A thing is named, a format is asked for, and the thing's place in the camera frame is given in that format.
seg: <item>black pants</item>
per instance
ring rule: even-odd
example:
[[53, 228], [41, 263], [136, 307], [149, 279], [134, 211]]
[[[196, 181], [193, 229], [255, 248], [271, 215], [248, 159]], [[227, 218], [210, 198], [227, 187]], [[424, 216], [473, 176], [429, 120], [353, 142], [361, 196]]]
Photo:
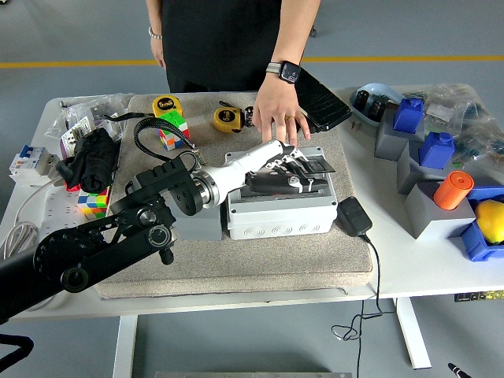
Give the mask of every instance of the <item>black pants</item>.
[[186, 93], [186, 92], [244, 92], [244, 91], [259, 91], [262, 82], [265, 79], [264, 72], [253, 72], [239, 82], [228, 82], [225, 78], [220, 83], [212, 83], [209, 85], [201, 85], [192, 83], [183, 77], [178, 76], [169, 68], [166, 70], [166, 79], [170, 87], [171, 93]]

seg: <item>gray floor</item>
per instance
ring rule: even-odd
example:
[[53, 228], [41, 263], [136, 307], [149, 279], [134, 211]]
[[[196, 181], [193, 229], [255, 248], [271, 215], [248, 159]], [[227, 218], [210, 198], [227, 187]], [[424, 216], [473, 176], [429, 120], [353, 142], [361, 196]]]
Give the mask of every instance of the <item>gray floor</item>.
[[[502, 56], [503, 15], [500, 0], [477, 6], [467, 0], [324, 0], [306, 56]], [[135, 0], [10, 0], [0, 6], [0, 63], [150, 59], [147, 28], [145, 6]], [[328, 87], [467, 83], [504, 124], [502, 60], [305, 67]], [[167, 90], [162, 70], [154, 66], [0, 69], [0, 213], [13, 189], [9, 164], [31, 141], [49, 100]], [[364, 325], [362, 377], [454, 376], [448, 362], [473, 378], [502, 376], [504, 301], [454, 303], [446, 295], [415, 298], [413, 305], [432, 368], [410, 368], [397, 317], [389, 315]], [[390, 301], [383, 307], [390, 308]], [[359, 308], [327, 303], [140, 317], [133, 376], [191, 370], [355, 374], [358, 343], [340, 342], [330, 329], [349, 323]], [[29, 335], [35, 349], [2, 376], [111, 377], [117, 327], [117, 318], [4, 324], [0, 332]], [[10, 350], [2, 347], [0, 355]]]

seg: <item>hand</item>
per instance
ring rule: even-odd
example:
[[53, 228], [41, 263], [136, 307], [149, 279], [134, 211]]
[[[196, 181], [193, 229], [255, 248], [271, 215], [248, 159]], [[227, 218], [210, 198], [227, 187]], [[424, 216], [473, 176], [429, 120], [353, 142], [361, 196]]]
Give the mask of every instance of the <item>hand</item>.
[[288, 135], [289, 144], [297, 146], [296, 121], [301, 125], [305, 139], [310, 139], [308, 123], [299, 108], [294, 85], [267, 73], [265, 81], [259, 88], [252, 116], [252, 122], [262, 134], [262, 142], [272, 139], [272, 123], [274, 122], [276, 138], [281, 142], [286, 142]]
[[163, 41], [160, 39], [150, 39], [150, 49], [154, 55], [157, 65], [165, 68], [165, 58], [163, 57]]

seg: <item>black cable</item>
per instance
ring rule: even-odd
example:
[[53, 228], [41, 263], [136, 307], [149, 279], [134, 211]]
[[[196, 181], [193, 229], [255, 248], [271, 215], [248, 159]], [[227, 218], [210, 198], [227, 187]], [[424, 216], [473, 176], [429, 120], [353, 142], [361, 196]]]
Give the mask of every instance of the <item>black cable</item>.
[[188, 169], [189, 173], [193, 173], [193, 171], [198, 167], [198, 163], [199, 163], [198, 156], [192, 151], [185, 150], [185, 151], [182, 151], [180, 154], [178, 154], [177, 157], [179, 158], [183, 155], [191, 155], [194, 158], [194, 160], [195, 160], [194, 164], [192, 165], [192, 167], [190, 169]]
[[[359, 341], [359, 351], [358, 351], [358, 356], [357, 356], [357, 378], [359, 378], [359, 368], [361, 365], [361, 349], [362, 349], [362, 321], [366, 321], [368, 319], [373, 319], [375, 317], [381, 317], [385, 313], [396, 313], [397, 310], [394, 309], [394, 311], [383, 311], [380, 308], [380, 283], [381, 283], [381, 266], [380, 266], [380, 256], [378, 256], [378, 251], [376, 250], [374, 244], [372, 244], [371, 240], [366, 234], [359, 235], [361, 239], [363, 239], [365, 242], [367, 242], [371, 247], [372, 250], [375, 253], [376, 256], [376, 270], [378, 273], [378, 280], [377, 280], [377, 285], [376, 285], [376, 308], [378, 309], [377, 313], [364, 313], [364, 301], [362, 301], [361, 305], [361, 313], [356, 314], [350, 323], [350, 326], [348, 325], [340, 325], [340, 324], [334, 324], [331, 327], [331, 333], [336, 336], [339, 340], [342, 341], [350, 341], [350, 340], [358, 340]], [[359, 319], [359, 329], [356, 330], [354, 327], [354, 322]], [[334, 331], [334, 328], [343, 328], [343, 329], [348, 329], [348, 331], [345, 333], [345, 335], [340, 336], [338, 333]]]
[[133, 139], [135, 140], [135, 145], [145, 154], [148, 154], [154, 158], [157, 158], [162, 161], [171, 161], [169, 157], [156, 154], [153, 151], [149, 150], [147, 147], [145, 147], [139, 139], [139, 134], [141, 131], [146, 130], [148, 128], [156, 128], [158, 130], [162, 130], [164, 132], [171, 132], [172, 134], [178, 136], [180, 140], [182, 140], [189, 148], [192, 150], [195, 148], [195, 145], [191, 140], [185, 136], [185, 134], [179, 130], [177, 126], [172, 124], [171, 122], [168, 122], [167, 120], [162, 120], [161, 118], [155, 118], [155, 117], [150, 117], [150, 118], [144, 118], [141, 120], [138, 124], [135, 126], [135, 130], [133, 131]]
[[0, 335], [0, 344], [19, 347], [14, 352], [0, 359], [0, 372], [26, 358], [33, 349], [33, 341], [27, 336]]
[[132, 118], [154, 117], [152, 113], [125, 113], [122, 116], [111, 117], [103, 114], [103, 118], [112, 122], [121, 122], [123, 120], [131, 120]]

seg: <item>tape measure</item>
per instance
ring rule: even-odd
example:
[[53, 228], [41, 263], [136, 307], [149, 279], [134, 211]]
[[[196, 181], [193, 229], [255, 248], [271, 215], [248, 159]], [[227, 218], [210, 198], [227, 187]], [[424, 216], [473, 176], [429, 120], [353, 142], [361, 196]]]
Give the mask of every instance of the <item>tape measure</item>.
[[252, 124], [252, 106], [246, 107], [243, 111], [227, 102], [219, 101], [219, 104], [224, 107], [217, 109], [213, 114], [213, 126], [220, 132], [240, 132], [243, 126], [248, 128], [254, 126]]
[[156, 117], [171, 112], [172, 110], [176, 110], [181, 117], [183, 116], [183, 110], [179, 99], [169, 94], [164, 94], [156, 98], [152, 102], [152, 110]]

